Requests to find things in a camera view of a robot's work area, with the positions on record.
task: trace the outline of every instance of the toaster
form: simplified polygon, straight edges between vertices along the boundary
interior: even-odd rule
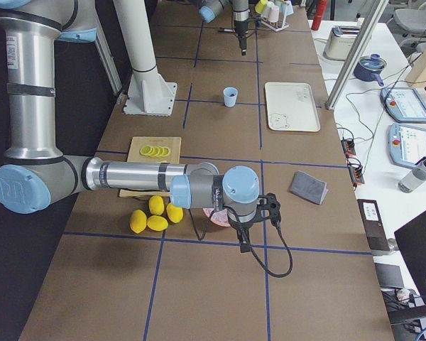
[[[324,56],[332,60],[346,60],[359,31],[357,26],[334,26],[329,33]]]

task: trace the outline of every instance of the cutting board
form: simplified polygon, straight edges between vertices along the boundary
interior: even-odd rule
[[[144,163],[180,163],[180,148],[182,144],[181,137],[158,137],[158,136],[135,136],[131,141],[128,158],[126,162],[144,162]],[[152,158],[140,154],[143,146],[161,146],[169,147],[170,154],[160,158]],[[130,190],[120,190],[119,197],[150,197],[152,195],[160,195],[168,197],[169,192],[134,192]]]

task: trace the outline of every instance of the table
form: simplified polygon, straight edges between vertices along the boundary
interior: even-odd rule
[[[22,341],[393,339],[334,116],[321,108],[327,91],[304,9],[289,19],[286,31],[259,29],[242,58],[235,37],[217,32],[230,13],[204,24],[194,7],[159,3],[151,31],[160,73],[178,82],[172,116],[127,116],[119,101],[97,151],[124,161],[132,136],[181,136],[183,163],[254,169],[281,203],[289,277],[272,278],[240,254],[231,229],[210,225],[199,242],[185,218],[135,235],[129,216],[145,202],[81,193]],[[311,84],[321,131],[269,130],[268,81]],[[233,108],[222,104],[226,86],[239,89]],[[295,171],[328,183],[322,205],[288,192]],[[194,216],[199,228],[209,224],[202,211]],[[287,269],[268,224],[255,224],[251,241],[272,270]]]
[[[325,47],[324,39],[328,38],[329,32],[333,26],[355,26],[355,24],[356,23],[353,22],[343,21],[323,21],[320,29],[312,32],[328,91],[333,87],[334,79],[339,74],[343,62],[328,60],[323,56]],[[388,62],[388,67],[383,70],[381,75],[383,79],[386,79],[385,84],[387,86],[398,80],[403,70],[404,72],[403,76],[400,78],[401,80],[404,80],[405,76],[410,72],[410,66],[407,67],[408,62],[405,56],[391,35],[391,32],[388,30],[387,25],[384,23],[377,24],[364,55],[370,55],[372,53],[378,53]],[[399,82],[398,86],[404,87],[407,85],[404,82]],[[360,136],[365,139],[370,137],[370,132],[358,122],[358,116],[350,103],[346,100],[345,95],[352,92],[360,93],[369,89],[379,88],[376,82],[362,82],[357,79],[350,79],[346,84],[343,95],[334,109],[336,122],[343,127],[351,129],[355,137]],[[418,88],[418,91],[426,101],[426,91],[423,88]],[[351,95],[350,99],[361,112],[362,121],[374,130],[383,111],[379,99],[379,91],[376,90],[367,92],[366,94]],[[409,170],[404,167],[396,166],[391,162],[387,145],[388,128],[392,123],[394,123],[393,119],[384,112],[377,125],[376,135],[369,157],[368,151],[371,147],[370,141],[357,143],[356,145],[358,159],[365,163],[368,158],[364,175],[366,184],[356,189],[356,198],[377,200],[387,238],[394,238],[394,231],[426,210],[426,186],[421,186],[410,194],[402,193],[397,187],[398,181],[403,178]],[[426,128],[426,124],[410,125]],[[416,289],[400,252],[396,252],[389,256],[376,256],[374,257],[374,261],[376,263],[398,265],[403,275],[405,286],[407,288]]]

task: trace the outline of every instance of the pot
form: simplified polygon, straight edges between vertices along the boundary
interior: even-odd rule
[[[380,55],[372,54],[361,57],[355,67],[354,75],[359,80],[373,82],[374,80],[382,87],[383,80],[380,76],[382,70],[386,67],[386,61]]]

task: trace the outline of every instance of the fire extinguisher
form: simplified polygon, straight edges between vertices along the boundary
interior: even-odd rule
[[[328,0],[319,0],[319,3],[317,4],[317,8],[315,10],[314,20],[312,21],[311,25],[311,29],[313,31],[317,31],[319,29],[325,10],[327,9],[327,4]]]

